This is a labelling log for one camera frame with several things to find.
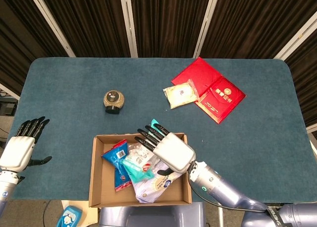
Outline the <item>blue snack bag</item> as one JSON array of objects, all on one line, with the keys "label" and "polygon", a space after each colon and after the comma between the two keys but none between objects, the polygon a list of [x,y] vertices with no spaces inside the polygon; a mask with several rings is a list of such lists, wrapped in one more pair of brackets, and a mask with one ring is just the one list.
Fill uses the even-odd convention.
[{"label": "blue snack bag", "polygon": [[102,158],[114,166],[114,189],[116,192],[132,184],[123,161],[129,154],[127,140],[121,140],[112,149],[102,154]]}]

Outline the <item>blue felt table cover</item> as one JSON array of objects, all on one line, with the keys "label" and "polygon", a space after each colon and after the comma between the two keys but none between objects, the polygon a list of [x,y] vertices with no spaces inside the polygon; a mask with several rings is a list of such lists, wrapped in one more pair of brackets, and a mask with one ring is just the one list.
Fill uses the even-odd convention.
[{"label": "blue felt table cover", "polygon": [[[170,109],[163,89],[190,58],[36,59],[30,66],[11,135],[45,116],[34,159],[15,199],[87,200],[93,139],[135,133],[156,119],[187,135],[197,159],[237,189],[265,203],[317,201],[317,162],[288,65],[278,59],[209,59],[246,97],[217,124],[197,105]],[[104,96],[124,95],[119,114],[106,113]]]}]

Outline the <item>blue handheld pendant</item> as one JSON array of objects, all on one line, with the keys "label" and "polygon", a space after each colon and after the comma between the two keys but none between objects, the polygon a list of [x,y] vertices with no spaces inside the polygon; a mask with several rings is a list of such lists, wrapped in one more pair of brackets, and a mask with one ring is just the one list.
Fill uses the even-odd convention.
[{"label": "blue handheld pendant", "polygon": [[56,227],[77,227],[82,217],[82,210],[75,206],[67,206],[57,221]]}]

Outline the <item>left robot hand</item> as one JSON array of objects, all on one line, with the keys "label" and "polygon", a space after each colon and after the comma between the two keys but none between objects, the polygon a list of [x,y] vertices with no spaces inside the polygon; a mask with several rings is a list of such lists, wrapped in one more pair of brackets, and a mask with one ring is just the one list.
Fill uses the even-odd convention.
[{"label": "left robot hand", "polygon": [[52,157],[42,160],[32,159],[32,154],[49,119],[44,116],[23,122],[12,136],[0,157],[0,169],[20,173],[27,167],[41,166],[48,163]]}]

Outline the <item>plain red envelope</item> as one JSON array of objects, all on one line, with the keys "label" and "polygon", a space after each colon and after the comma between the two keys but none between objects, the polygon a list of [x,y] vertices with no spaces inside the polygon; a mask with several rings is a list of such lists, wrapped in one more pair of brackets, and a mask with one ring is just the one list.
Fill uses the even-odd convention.
[{"label": "plain red envelope", "polygon": [[220,72],[199,57],[174,77],[171,83],[179,85],[190,79],[194,83],[199,96],[201,96],[221,76]]}]

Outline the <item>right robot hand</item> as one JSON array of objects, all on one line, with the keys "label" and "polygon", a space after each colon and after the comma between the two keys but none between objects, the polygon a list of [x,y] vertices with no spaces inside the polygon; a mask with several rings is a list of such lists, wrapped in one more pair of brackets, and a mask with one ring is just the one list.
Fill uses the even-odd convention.
[{"label": "right robot hand", "polygon": [[158,174],[167,176],[173,172],[186,173],[191,163],[196,160],[195,151],[162,125],[156,123],[154,127],[146,125],[146,130],[138,129],[143,138],[136,136],[134,139],[168,166],[165,170],[159,170]]}]

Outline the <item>round glass jar black lid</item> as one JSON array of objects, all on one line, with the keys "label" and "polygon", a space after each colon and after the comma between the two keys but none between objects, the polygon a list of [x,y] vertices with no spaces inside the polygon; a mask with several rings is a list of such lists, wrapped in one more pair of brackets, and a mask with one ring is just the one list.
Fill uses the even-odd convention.
[{"label": "round glass jar black lid", "polygon": [[119,114],[121,108],[124,106],[124,95],[117,90],[110,90],[104,96],[104,106],[106,113]]}]

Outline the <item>beige powder packet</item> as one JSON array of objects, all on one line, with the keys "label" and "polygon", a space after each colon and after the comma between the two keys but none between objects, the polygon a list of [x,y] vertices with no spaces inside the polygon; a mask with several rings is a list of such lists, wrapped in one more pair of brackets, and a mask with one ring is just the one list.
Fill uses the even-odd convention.
[{"label": "beige powder packet", "polygon": [[171,109],[195,102],[199,99],[199,93],[191,79],[188,79],[185,83],[164,88],[163,92]]}]

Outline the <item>cardboard box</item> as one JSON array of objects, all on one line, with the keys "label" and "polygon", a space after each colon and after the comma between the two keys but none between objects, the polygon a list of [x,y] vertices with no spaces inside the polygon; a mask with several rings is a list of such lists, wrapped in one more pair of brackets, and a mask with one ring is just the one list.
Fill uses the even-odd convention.
[{"label": "cardboard box", "polygon": [[126,139],[128,144],[136,143],[134,137],[141,134],[104,134],[93,139],[92,165],[89,190],[89,206],[129,207],[129,206],[169,206],[189,205],[192,203],[192,191],[188,175],[184,174],[175,180],[154,203],[140,203],[135,197],[132,186],[123,190],[114,189],[114,166],[102,158],[116,143]]}]

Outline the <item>white tissue pack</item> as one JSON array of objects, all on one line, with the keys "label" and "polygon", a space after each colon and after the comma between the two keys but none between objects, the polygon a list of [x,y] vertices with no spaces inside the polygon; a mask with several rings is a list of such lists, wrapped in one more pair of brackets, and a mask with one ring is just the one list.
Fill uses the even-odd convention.
[{"label": "white tissue pack", "polygon": [[168,166],[163,161],[159,161],[151,168],[154,174],[153,178],[142,180],[138,183],[132,182],[135,197],[140,203],[154,203],[165,190],[181,176],[181,174],[177,172],[173,172],[169,175],[158,174],[159,170],[166,169],[168,169]]}]

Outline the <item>red gift box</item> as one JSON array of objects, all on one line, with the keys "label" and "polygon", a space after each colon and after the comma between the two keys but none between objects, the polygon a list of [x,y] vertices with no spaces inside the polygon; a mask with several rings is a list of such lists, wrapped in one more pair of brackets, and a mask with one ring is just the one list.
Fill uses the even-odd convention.
[{"label": "red gift box", "polygon": [[225,77],[219,77],[195,102],[209,117],[220,124],[246,97]]}]

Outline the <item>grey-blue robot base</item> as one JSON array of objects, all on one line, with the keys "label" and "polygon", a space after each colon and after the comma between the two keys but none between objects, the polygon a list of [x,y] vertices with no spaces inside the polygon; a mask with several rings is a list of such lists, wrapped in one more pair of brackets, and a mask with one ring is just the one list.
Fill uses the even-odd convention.
[{"label": "grey-blue robot base", "polygon": [[206,227],[202,202],[189,205],[103,207],[99,227]]}]

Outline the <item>teal wet wipes pack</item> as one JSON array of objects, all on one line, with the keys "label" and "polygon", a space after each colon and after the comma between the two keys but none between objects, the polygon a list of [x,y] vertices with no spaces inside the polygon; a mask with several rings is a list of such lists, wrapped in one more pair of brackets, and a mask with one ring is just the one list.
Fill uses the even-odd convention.
[{"label": "teal wet wipes pack", "polygon": [[159,170],[168,168],[160,158],[139,142],[128,145],[128,155],[121,163],[133,183],[150,180]]}]

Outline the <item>dark brown pleated curtain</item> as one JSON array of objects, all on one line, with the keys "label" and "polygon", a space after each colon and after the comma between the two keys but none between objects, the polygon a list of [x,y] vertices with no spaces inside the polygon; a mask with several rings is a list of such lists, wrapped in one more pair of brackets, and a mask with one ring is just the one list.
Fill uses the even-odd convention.
[{"label": "dark brown pleated curtain", "polygon": [[[77,57],[131,56],[121,0],[0,0],[0,84],[20,95],[31,63],[65,57],[49,10]],[[139,57],[190,58],[210,0],[128,0]],[[274,58],[317,13],[317,0],[217,0],[200,56]]]}]

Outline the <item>white partition frame post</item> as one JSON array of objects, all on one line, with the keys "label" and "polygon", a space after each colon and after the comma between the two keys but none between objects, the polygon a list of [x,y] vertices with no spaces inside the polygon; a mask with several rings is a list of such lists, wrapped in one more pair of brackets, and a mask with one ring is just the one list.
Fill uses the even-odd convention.
[{"label": "white partition frame post", "polygon": [[274,59],[285,61],[315,30],[317,30],[317,11],[275,55]]},{"label": "white partition frame post", "polygon": [[123,18],[124,18],[124,23],[126,28],[126,35],[127,35],[130,55],[132,58],[137,58],[138,49],[137,49],[137,43],[136,43],[132,1],[121,0],[121,7],[123,12]]},{"label": "white partition frame post", "polygon": [[69,57],[76,57],[64,33],[44,0],[32,0]]},{"label": "white partition frame post", "polygon": [[206,39],[206,35],[211,23],[211,19],[212,16],[214,14],[215,8],[216,8],[216,4],[217,4],[218,0],[209,0],[208,4],[207,4],[207,8],[206,8],[206,12],[203,18],[203,22],[201,25],[201,29],[199,32],[199,36],[197,39],[197,43],[194,49],[194,53],[193,53],[193,58],[198,58],[200,56],[203,44],[205,42]]}]

